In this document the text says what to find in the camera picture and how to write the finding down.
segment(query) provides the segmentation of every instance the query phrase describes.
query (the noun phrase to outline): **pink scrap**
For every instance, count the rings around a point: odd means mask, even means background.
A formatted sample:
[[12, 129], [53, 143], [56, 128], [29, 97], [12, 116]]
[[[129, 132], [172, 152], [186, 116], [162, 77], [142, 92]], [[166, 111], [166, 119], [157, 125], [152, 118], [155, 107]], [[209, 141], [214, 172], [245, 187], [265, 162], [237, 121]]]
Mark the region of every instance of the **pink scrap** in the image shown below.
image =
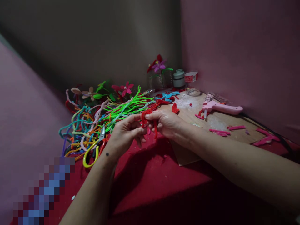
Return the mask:
[[260, 146], [260, 145], [263, 145], [263, 144], [266, 144], [266, 143], [270, 143], [272, 140], [280, 141], [280, 139], [279, 139], [278, 137], [276, 137], [276, 136], [273, 135], [273, 134], [270, 134], [270, 133], [269, 133], [268, 131], [266, 131], [266, 130], [263, 130], [263, 129], [261, 129], [261, 128], [257, 128], [256, 131], [265, 134], [266, 137], [264, 137], [263, 139], [261, 139], [261, 140], [258, 141], [258, 142], [253, 143], [254, 146]]
[[210, 132], [214, 132], [214, 133], [224, 133], [226, 135], [230, 135], [230, 132], [228, 131], [219, 131], [219, 130], [214, 130], [214, 129], [209, 129]]
[[225, 134], [225, 133], [217, 132], [217, 135], [220, 135], [220, 136], [222, 136], [222, 137], [227, 137], [227, 134]]
[[263, 144], [266, 144], [266, 143], [270, 143], [272, 140], [273, 140], [272, 136], [266, 136], [263, 139], [261, 139], [260, 141], [255, 142], [253, 145], [254, 146], [260, 146], [260, 145], [263, 145]]
[[263, 133], [263, 134], [265, 134], [267, 136], [272, 136], [272, 139], [275, 140], [275, 141], [280, 141], [280, 139], [277, 136], [275, 136], [273, 134], [270, 134], [268, 131], [263, 130], [263, 129], [259, 128], [259, 127], [256, 129], [256, 131], [258, 131], [260, 133]]
[[228, 130], [238, 130], [238, 129], [245, 129], [246, 127], [244, 125], [242, 126], [235, 126], [235, 127], [227, 127]]
[[195, 114], [196, 117], [198, 117], [199, 119], [204, 119], [204, 117], [198, 116], [197, 114]]

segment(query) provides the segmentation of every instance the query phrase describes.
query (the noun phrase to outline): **white container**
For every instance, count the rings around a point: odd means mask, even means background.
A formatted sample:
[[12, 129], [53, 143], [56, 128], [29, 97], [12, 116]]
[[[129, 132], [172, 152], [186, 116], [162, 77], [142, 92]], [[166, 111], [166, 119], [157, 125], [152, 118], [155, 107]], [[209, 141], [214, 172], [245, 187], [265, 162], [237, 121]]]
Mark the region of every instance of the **white container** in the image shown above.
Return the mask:
[[173, 85], [178, 89], [181, 89], [185, 86], [183, 69], [178, 69], [176, 70], [176, 73], [173, 74]]

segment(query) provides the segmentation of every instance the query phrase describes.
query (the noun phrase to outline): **wooden board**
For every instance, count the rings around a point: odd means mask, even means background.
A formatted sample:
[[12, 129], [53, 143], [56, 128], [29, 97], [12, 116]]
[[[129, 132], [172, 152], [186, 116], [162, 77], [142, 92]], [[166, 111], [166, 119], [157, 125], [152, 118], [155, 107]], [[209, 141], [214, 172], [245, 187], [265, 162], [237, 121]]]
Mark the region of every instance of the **wooden board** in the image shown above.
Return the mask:
[[[197, 118], [195, 114], [198, 114], [202, 109], [202, 104], [205, 97], [206, 94], [193, 97], [185, 94], [185, 92], [181, 92], [181, 94], [178, 95], [179, 99], [175, 100], [177, 107], [180, 109], [179, 116], [188, 123], [197, 124], [207, 132], [209, 132], [209, 129], [228, 131], [228, 126], [234, 127], [245, 125], [246, 129], [231, 131], [231, 135], [224, 138], [229, 138], [246, 144], [257, 142], [265, 137], [264, 134], [256, 131], [258, 126], [255, 125], [255, 123], [252, 123], [248, 119], [244, 119], [242, 116], [232, 116], [225, 113], [212, 111], [206, 120]], [[159, 108], [159, 110], [163, 109], [172, 110], [172, 105], [164, 105]], [[198, 157], [196, 154], [190, 152], [182, 146], [179, 146], [175, 142], [172, 142], [172, 146], [180, 166], [200, 160], [200, 157]]]

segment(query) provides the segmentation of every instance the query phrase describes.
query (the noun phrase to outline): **pink glue gun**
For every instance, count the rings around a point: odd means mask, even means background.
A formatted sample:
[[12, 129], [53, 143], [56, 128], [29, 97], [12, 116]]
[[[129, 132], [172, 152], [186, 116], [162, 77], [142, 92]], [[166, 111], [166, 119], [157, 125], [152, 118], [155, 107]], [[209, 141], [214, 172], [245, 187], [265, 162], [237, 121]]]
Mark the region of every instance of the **pink glue gun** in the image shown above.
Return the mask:
[[243, 108], [240, 106], [235, 107], [235, 106], [227, 106], [227, 105], [220, 104], [213, 100], [213, 95], [208, 94], [205, 97], [205, 101], [203, 103], [202, 110], [201, 110], [204, 111], [204, 118], [206, 118], [208, 113], [211, 112], [212, 110], [228, 113], [231, 115], [238, 115], [240, 112], [243, 111]]

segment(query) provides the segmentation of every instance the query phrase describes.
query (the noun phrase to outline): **black cord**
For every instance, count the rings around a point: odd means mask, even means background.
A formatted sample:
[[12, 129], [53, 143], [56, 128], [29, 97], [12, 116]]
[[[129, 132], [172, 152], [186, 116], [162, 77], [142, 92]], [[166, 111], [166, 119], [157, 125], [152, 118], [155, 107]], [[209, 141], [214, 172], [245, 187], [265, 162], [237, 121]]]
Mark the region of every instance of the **black cord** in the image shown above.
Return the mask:
[[250, 120], [254, 121], [258, 125], [262, 126], [266, 130], [268, 130], [271, 133], [273, 133], [276, 137], [278, 137], [279, 140], [280, 140], [280, 142], [282, 143], [282, 145], [286, 148], [286, 150], [288, 151], [288, 153], [292, 156], [293, 161], [296, 162], [296, 155], [295, 155], [294, 151], [291, 149], [290, 145], [286, 142], [286, 140], [280, 134], [272, 131], [270, 128], [266, 127], [265, 125], [261, 124], [260, 122], [256, 121], [255, 119], [251, 118], [250, 116], [248, 116], [247, 114], [245, 114], [243, 112], [241, 112], [240, 115], [242, 115], [243, 117], [249, 118]]

